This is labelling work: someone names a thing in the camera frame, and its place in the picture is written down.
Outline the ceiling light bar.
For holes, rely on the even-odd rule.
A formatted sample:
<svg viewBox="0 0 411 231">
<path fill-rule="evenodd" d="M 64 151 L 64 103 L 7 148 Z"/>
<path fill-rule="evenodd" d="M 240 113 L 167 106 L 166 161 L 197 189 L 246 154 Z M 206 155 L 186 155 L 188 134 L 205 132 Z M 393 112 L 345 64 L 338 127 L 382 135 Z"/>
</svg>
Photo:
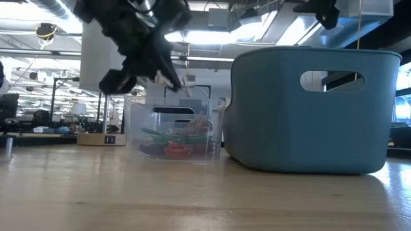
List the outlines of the ceiling light bar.
<svg viewBox="0 0 411 231">
<path fill-rule="evenodd" d="M 79 60 L 81 52 L 75 51 L 53 51 L 53 50 L 36 50 L 36 49 L 11 49 L 0 48 L 0 54 L 3 56 L 40 56 L 41 58 Z M 233 58 L 217 58 L 203 56 L 170 56 L 172 60 L 179 61 L 199 61 L 199 62 L 225 62 L 232 63 Z"/>
</svg>

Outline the white table lamp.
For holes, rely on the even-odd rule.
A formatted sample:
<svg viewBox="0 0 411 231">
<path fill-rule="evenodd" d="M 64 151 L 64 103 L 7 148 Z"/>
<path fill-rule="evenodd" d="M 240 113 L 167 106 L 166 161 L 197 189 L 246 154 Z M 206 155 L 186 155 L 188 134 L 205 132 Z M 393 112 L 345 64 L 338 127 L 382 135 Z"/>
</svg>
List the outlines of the white table lamp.
<svg viewBox="0 0 411 231">
<path fill-rule="evenodd" d="M 76 116 L 84 116 L 87 114 L 87 105 L 85 103 L 74 103 L 71 113 Z"/>
</svg>

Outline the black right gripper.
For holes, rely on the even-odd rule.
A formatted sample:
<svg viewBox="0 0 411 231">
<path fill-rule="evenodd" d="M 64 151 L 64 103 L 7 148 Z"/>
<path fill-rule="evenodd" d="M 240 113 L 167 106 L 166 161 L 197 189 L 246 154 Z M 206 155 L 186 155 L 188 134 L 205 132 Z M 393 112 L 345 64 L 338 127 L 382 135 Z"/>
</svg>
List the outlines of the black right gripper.
<svg viewBox="0 0 411 231">
<path fill-rule="evenodd" d="M 296 13 L 316 13 L 316 20 L 326 29 L 337 26 L 340 11 L 335 7 L 337 0 L 308 0 L 293 8 Z"/>
</svg>

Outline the black frame stand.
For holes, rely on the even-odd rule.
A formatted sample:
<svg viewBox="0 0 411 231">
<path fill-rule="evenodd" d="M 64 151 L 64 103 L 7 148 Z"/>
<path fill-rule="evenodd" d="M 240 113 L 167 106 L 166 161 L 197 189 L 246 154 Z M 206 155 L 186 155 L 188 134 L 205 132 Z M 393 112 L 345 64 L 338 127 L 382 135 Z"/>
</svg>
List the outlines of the black frame stand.
<svg viewBox="0 0 411 231">
<path fill-rule="evenodd" d="M 211 86 L 210 85 L 194 85 L 190 87 L 183 87 L 178 92 L 172 92 L 165 88 L 164 97 L 166 99 L 210 99 Z"/>
</svg>

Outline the wooden base block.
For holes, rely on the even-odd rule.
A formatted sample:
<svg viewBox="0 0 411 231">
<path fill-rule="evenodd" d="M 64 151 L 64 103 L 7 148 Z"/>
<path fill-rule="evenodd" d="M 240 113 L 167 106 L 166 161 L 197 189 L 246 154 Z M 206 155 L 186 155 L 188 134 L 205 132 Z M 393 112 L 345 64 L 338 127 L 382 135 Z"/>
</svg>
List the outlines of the wooden base block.
<svg viewBox="0 0 411 231">
<path fill-rule="evenodd" d="M 82 146 L 125 146 L 124 134 L 116 133 L 79 133 L 77 145 Z"/>
</svg>

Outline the black pole stand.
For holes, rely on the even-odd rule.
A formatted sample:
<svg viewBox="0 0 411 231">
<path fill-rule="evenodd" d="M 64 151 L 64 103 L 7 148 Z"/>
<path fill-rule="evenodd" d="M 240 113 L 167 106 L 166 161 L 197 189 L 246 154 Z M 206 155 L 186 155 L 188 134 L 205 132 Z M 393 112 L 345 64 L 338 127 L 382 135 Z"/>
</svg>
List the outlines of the black pole stand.
<svg viewBox="0 0 411 231">
<path fill-rule="evenodd" d="M 56 96 L 56 91 L 57 91 L 57 81 L 63 81 L 64 83 L 66 81 L 74 81 L 74 82 L 79 82 L 80 77 L 72 77 L 72 78 L 54 78 L 53 79 L 53 90 L 52 90 L 52 95 L 51 95 L 51 108 L 50 108 L 50 116 L 53 116 L 54 112 L 54 107 L 55 107 L 55 96 Z"/>
</svg>

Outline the grey ceiling box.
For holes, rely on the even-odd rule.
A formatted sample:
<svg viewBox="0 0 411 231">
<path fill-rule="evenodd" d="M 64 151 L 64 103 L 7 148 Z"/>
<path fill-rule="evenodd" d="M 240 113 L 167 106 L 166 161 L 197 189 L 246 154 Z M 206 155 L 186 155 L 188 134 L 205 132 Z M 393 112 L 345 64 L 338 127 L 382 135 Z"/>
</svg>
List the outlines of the grey ceiling box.
<svg viewBox="0 0 411 231">
<path fill-rule="evenodd" d="M 229 25 L 229 11 L 226 9 L 210 8 L 208 16 L 208 26 L 227 28 Z"/>
</svg>

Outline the clear plastic bin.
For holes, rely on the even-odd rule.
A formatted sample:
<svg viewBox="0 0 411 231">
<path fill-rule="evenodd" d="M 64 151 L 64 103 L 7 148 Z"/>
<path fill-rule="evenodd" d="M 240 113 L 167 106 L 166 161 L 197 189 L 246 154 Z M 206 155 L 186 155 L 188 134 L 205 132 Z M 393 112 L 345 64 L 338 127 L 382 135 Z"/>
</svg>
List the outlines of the clear plastic bin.
<svg viewBox="0 0 411 231">
<path fill-rule="evenodd" d="M 213 163 L 220 159 L 223 101 L 125 99 L 126 147 L 138 159 Z"/>
</svg>

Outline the grey metal post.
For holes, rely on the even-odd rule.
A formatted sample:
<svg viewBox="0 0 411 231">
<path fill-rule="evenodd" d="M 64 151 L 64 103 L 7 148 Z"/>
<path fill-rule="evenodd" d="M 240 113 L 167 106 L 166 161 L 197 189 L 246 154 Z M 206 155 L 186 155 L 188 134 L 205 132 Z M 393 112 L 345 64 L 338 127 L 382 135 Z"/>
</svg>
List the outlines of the grey metal post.
<svg viewBox="0 0 411 231">
<path fill-rule="evenodd" d="M 14 136 L 8 136 L 5 144 L 5 157 L 12 158 L 13 140 Z"/>
</svg>

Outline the dark monitor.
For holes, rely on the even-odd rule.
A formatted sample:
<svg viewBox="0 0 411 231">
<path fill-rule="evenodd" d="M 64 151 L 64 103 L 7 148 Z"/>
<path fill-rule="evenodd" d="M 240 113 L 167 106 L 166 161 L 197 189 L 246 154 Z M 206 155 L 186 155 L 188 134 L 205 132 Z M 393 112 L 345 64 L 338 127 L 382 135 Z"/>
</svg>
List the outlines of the dark monitor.
<svg viewBox="0 0 411 231">
<path fill-rule="evenodd" d="M 19 94 L 3 94 L 0 96 L 0 122 L 16 117 Z"/>
</svg>

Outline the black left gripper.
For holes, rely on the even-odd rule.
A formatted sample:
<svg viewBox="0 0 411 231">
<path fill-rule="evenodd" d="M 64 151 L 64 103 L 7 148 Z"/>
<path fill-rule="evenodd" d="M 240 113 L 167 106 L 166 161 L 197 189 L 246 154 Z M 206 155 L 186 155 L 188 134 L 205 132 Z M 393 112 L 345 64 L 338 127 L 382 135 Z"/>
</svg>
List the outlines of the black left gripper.
<svg viewBox="0 0 411 231">
<path fill-rule="evenodd" d="M 155 77 L 157 83 L 173 92 L 182 88 L 171 61 L 171 44 L 158 31 L 119 30 L 118 52 L 125 56 L 121 70 L 127 74 Z"/>
</svg>

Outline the dark bin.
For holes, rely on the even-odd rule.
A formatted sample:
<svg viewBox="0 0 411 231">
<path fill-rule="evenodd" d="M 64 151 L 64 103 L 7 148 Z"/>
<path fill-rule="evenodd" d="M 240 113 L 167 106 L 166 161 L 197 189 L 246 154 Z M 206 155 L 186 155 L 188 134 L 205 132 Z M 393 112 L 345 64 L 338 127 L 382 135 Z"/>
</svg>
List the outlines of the dark bin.
<svg viewBox="0 0 411 231">
<path fill-rule="evenodd" d="M 389 137 L 395 147 L 411 149 L 411 126 L 406 123 L 392 123 Z"/>
</svg>

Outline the white round column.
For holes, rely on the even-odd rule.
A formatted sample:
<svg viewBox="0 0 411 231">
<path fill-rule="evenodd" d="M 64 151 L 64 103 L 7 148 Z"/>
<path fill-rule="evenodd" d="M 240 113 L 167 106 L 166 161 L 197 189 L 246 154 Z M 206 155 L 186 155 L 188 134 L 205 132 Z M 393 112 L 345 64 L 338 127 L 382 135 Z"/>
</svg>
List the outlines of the white round column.
<svg viewBox="0 0 411 231">
<path fill-rule="evenodd" d="M 80 88 L 100 92 L 101 79 L 109 69 L 122 69 L 125 56 L 118 53 L 115 43 L 102 33 L 96 21 L 82 25 Z"/>
</svg>

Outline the metal pole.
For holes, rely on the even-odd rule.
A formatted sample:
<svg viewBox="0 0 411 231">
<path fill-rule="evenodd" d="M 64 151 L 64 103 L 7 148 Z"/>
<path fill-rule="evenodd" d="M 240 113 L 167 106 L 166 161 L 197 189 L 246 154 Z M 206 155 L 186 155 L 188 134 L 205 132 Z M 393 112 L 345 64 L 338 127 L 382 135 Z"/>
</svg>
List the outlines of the metal pole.
<svg viewBox="0 0 411 231">
<path fill-rule="evenodd" d="M 105 105 L 103 111 L 102 133 L 107 132 L 107 121 L 109 117 L 109 95 L 105 95 Z"/>
</svg>

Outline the teal plastic bin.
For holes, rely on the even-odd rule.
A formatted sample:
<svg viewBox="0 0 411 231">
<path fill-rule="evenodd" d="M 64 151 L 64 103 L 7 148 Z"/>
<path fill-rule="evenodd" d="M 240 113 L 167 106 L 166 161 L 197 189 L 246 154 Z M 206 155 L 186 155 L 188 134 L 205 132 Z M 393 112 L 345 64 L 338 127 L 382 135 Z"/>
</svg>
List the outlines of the teal plastic bin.
<svg viewBox="0 0 411 231">
<path fill-rule="evenodd" d="M 225 110 L 227 153 L 253 169 L 362 175 L 385 164 L 401 56 L 276 46 L 237 56 Z M 310 92 L 307 71 L 358 73 L 355 92 Z"/>
</svg>

